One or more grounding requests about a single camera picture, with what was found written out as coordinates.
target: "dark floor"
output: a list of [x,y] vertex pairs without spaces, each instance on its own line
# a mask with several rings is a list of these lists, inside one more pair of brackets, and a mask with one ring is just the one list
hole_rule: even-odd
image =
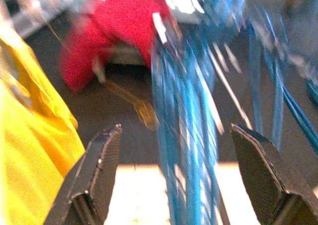
[[[65,36],[69,28],[65,15],[55,19],[52,25],[61,37]],[[77,118],[79,122],[78,133],[84,145],[87,145],[90,138],[102,128],[121,123],[123,137],[120,163],[158,162],[156,134],[148,130],[139,121],[134,108],[128,102],[112,94],[107,88],[101,86],[97,80],[94,80],[80,94],[72,94],[67,89],[60,77],[57,66],[57,56],[61,45],[47,27],[29,37],[26,41],[34,50],[47,77]],[[248,38],[241,36],[230,45],[234,54],[238,57],[243,74],[239,75],[231,68],[231,72],[226,74],[226,77],[242,107],[252,120],[247,44]],[[266,71],[262,75],[264,131],[265,135],[269,136],[272,122],[273,83]],[[148,102],[152,101],[151,75],[146,69],[136,66],[108,66],[107,76],[136,96]],[[289,69],[288,75],[285,77],[285,83],[317,129],[318,111],[306,94],[303,79],[299,78],[293,69]],[[243,124],[243,121],[220,82],[216,85],[214,98],[226,129],[225,134],[218,138],[220,160],[235,161],[236,156],[230,134],[230,123]],[[281,154],[286,160],[298,167],[312,187],[317,186],[318,158],[287,107],[284,111],[283,130]]]

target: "red cloth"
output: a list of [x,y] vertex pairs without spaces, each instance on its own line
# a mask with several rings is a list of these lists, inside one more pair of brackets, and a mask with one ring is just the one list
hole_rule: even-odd
[[79,19],[74,23],[62,49],[60,67],[62,76],[73,92],[82,90],[93,78],[91,62],[100,56],[106,63],[106,52],[121,40],[136,46],[148,68],[151,67],[151,46],[155,39],[153,13],[162,18],[170,17],[164,0],[92,0],[95,3],[93,15],[86,16],[87,22],[81,33]]

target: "yellow plastic bag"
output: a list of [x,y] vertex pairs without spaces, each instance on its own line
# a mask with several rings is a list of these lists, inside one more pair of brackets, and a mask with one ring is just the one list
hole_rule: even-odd
[[5,224],[42,224],[84,148],[30,47],[5,24],[0,41],[0,215]]

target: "yellow cloth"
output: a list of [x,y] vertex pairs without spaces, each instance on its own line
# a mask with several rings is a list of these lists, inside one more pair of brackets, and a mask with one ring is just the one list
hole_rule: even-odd
[[[40,225],[84,148],[76,119],[31,48],[4,24],[0,41],[0,222]],[[4,50],[12,56],[17,80]]]

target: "fabric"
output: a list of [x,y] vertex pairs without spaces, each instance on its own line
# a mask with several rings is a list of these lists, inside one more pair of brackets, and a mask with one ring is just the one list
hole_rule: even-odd
[[109,48],[118,41],[136,46],[151,67],[151,46],[155,39],[153,13],[170,17],[164,0],[89,0],[91,15],[82,15],[74,23],[62,50],[62,76],[73,92],[83,89],[93,78],[91,62],[100,56],[103,63],[110,57]]
[[8,225],[42,224],[84,148],[30,47],[4,24],[0,41],[0,213]]

